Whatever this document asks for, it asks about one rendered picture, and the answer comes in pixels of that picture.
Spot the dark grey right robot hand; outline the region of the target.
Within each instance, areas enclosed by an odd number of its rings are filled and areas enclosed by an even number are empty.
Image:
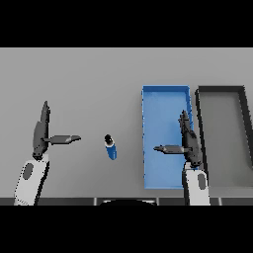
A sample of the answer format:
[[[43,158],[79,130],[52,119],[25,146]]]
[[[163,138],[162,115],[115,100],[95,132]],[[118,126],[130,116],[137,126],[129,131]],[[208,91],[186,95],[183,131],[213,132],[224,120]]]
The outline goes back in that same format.
[[[183,154],[185,160],[190,163],[190,166],[197,168],[202,164],[200,148],[186,111],[182,111],[178,122],[182,135],[182,145],[158,145],[154,146],[153,149],[163,154]]]

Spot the dark grey bin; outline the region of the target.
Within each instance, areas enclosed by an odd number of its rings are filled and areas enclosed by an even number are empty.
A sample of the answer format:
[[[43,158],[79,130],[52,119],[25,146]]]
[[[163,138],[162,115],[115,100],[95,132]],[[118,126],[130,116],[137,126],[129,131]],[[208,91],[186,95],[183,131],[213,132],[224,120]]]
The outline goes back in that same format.
[[[253,127],[245,87],[195,92],[204,168],[212,188],[253,188]]]

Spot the blue pipe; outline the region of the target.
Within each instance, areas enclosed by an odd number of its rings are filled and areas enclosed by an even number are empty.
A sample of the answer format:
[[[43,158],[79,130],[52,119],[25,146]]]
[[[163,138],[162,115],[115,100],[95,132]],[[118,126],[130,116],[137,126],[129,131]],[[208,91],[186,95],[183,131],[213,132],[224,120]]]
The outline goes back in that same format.
[[[105,147],[107,149],[109,158],[112,160],[116,160],[117,159],[116,143],[110,134],[105,135]]]

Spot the blue bin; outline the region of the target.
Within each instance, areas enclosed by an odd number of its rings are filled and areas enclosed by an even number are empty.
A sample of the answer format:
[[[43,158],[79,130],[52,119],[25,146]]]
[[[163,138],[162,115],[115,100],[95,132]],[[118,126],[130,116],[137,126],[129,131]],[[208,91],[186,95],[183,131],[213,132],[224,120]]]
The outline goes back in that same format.
[[[186,111],[194,127],[188,85],[143,85],[142,153],[145,190],[182,189],[183,154],[163,154],[159,145],[182,145],[179,118]]]

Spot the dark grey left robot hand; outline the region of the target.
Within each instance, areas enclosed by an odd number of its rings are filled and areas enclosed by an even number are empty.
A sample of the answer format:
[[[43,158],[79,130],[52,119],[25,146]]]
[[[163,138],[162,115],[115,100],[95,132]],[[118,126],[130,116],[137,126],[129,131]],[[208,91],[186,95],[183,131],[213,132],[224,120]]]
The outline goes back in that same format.
[[[49,118],[50,107],[48,102],[44,102],[42,106],[41,118],[36,123],[33,136],[33,158],[36,160],[42,160],[42,157],[47,152],[50,144],[70,144],[81,139],[79,135],[50,136]]]

